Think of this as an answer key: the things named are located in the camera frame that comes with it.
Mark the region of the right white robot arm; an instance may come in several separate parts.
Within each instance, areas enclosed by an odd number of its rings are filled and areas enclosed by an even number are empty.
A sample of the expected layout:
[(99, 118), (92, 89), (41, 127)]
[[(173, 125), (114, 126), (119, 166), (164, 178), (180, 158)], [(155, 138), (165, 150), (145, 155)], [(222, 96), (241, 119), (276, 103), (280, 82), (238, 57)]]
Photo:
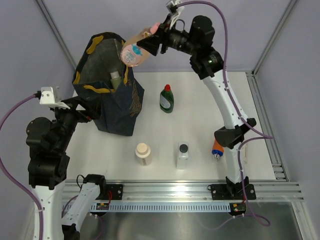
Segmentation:
[(144, 33), (137, 45), (156, 56), (167, 49), (190, 55), (192, 70), (207, 86), (220, 110), (224, 126), (214, 132), (215, 141), (223, 147), (227, 164), (226, 183), (219, 186), (221, 197), (244, 200), (254, 194), (253, 185), (244, 171), (241, 148), (245, 134), (257, 122), (240, 108), (226, 73), (226, 56), (221, 56), (212, 46), (215, 29), (212, 21), (203, 15), (193, 18), (190, 30), (177, 30), (170, 16), (151, 33)]

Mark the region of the dark blue canvas bag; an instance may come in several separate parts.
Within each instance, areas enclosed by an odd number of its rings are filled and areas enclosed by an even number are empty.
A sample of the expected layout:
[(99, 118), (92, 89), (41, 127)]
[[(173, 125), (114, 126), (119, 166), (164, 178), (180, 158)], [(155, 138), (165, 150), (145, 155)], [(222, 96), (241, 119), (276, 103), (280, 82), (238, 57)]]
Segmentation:
[[(72, 85), (83, 99), (101, 99), (101, 117), (94, 121), (99, 131), (132, 136), (145, 90), (135, 79), (132, 68), (121, 61), (125, 42), (114, 32), (93, 35), (77, 64)], [(116, 71), (122, 82), (114, 90), (110, 73)]]

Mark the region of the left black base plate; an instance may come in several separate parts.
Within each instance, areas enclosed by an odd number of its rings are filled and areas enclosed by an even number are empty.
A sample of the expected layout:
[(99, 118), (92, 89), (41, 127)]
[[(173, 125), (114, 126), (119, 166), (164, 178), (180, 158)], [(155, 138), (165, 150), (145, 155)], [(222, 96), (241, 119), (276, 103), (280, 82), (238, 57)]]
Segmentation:
[(100, 194), (96, 199), (107, 202), (122, 200), (123, 188), (122, 184), (104, 184), (100, 187)]

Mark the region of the peach baby oil bottle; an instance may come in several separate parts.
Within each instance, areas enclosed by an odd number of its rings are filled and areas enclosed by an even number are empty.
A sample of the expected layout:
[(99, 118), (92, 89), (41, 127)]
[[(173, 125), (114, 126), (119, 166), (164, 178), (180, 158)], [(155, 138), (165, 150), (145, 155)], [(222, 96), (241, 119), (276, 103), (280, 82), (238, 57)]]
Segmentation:
[(140, 33), (125, 42), (120, 52), (120, 59), (125, 65), (131, 68), (136, 67), (150, 56), (150, 53), (139, 47), (137, 42), (152, 36), (158, 30), (160, 24), (160, 22), (157, 22), (152, 27), (144, 28)]

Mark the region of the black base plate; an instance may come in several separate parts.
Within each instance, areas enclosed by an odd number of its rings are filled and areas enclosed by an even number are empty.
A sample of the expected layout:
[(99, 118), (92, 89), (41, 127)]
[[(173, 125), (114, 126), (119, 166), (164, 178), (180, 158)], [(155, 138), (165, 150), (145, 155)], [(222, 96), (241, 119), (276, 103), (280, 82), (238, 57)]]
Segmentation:
[(253, 184), (244, 185), (239, 182), (237, 184), (219, 183), (210, 184), (207, 190), (211, 193), (212, 200), (256, 200), (256, 191)]
[(122, 200), (123, 188), (122, 184), (104, 184), (100, 187), (100, 194), (96, 199), (107, 202)]

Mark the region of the orange blue tube bottle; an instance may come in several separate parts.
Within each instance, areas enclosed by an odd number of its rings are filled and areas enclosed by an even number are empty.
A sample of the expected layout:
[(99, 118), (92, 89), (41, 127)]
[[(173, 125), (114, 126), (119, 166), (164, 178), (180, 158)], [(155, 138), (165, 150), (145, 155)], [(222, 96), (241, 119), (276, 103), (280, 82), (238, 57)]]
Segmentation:
[(218, 161), (224, 155), (224, 148), (215, 139), (211, 151), (213, 157)]

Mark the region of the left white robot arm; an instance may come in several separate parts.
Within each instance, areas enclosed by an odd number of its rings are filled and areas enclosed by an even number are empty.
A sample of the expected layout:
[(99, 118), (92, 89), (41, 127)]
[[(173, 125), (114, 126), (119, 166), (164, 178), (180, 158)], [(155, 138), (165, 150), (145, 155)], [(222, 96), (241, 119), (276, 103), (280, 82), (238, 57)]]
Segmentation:
[(76, 96), (54, 106), (55, 119), (37, 117), (27, 128), (29, 146), (28, 182), (35, 196), (35, 228), (41, 240), (78, 240), (83, 221), (94, 200), (108, 192), (103, 175), (89, 174), (75, 202), (62, 215), (62, 196), (70, 157), (66, 150), (78, 123), (101, 117), (101, 99)]

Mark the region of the pale green cylindrical bottle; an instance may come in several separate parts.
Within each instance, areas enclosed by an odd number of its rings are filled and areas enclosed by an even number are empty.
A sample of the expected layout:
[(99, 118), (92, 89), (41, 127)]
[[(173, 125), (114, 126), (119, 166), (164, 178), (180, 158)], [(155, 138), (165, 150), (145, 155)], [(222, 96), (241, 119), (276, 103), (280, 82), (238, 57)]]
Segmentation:
[(110, 81), (111, 81), (112, 87), (116, 91), (120, 83), (122, 82), (122, 76), (120, 76), (118, 71), (115, 71), (110, 73), (110, 77), (111, 77)]

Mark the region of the green dish soap bottle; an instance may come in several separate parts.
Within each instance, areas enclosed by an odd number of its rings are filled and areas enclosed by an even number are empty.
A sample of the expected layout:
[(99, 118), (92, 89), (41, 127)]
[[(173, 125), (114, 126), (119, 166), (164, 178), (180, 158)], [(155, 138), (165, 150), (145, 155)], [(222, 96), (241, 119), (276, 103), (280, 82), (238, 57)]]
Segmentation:
[(174, 109), (174, 103), (174, 95), (171, 90), (171, 86), (169, 84), (166, 84), (159, 95), (160, 109), (165, 113), (169, 114)]

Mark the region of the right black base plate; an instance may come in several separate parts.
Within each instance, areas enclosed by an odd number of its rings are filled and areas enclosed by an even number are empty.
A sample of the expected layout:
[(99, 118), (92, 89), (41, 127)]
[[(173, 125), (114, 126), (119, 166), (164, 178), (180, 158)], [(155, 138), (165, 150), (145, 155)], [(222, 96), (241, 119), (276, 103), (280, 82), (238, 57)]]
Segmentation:
[(256, 191), (253, 184), (244, 185), (239, 182), (237, 184), (219, 183), (210, 184), (207, 190), (211, 193), (212, 200), (256, 200)]

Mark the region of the aluminium mounting rail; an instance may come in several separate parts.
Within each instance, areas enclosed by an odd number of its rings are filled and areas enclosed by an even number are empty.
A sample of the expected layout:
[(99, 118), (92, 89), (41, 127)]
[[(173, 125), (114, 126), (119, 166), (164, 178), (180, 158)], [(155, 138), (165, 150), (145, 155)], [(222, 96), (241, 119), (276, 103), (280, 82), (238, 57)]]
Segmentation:
[[(108, 180), (121, 184), (124, 202), (209, 202), (212, 200), (206, 180)], [(250, 181), (254, 185), (257, 202), (302, 202), (304, 197), (297, 182)]]

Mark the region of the clear bottle black cap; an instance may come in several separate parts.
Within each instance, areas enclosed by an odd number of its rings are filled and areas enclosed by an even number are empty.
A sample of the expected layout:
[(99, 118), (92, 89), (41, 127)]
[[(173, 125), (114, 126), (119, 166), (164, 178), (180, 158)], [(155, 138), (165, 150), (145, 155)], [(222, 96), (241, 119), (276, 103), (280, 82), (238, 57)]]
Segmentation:
[(181, 141), (178, 143), (177, 150), (176, 168), (178, 170), (184, 170), (186, 169), (189, 160), (189, 144)]

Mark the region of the beige bottle round cap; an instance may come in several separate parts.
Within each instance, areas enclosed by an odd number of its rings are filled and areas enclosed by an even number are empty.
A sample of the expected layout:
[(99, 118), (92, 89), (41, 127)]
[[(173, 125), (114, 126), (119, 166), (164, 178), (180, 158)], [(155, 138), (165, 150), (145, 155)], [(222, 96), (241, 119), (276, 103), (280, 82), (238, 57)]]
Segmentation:
[(146, 143), (139, 143), (136, 146), (135, 156), (142, 166), (148, 166), (152, 163), (151, 148)]

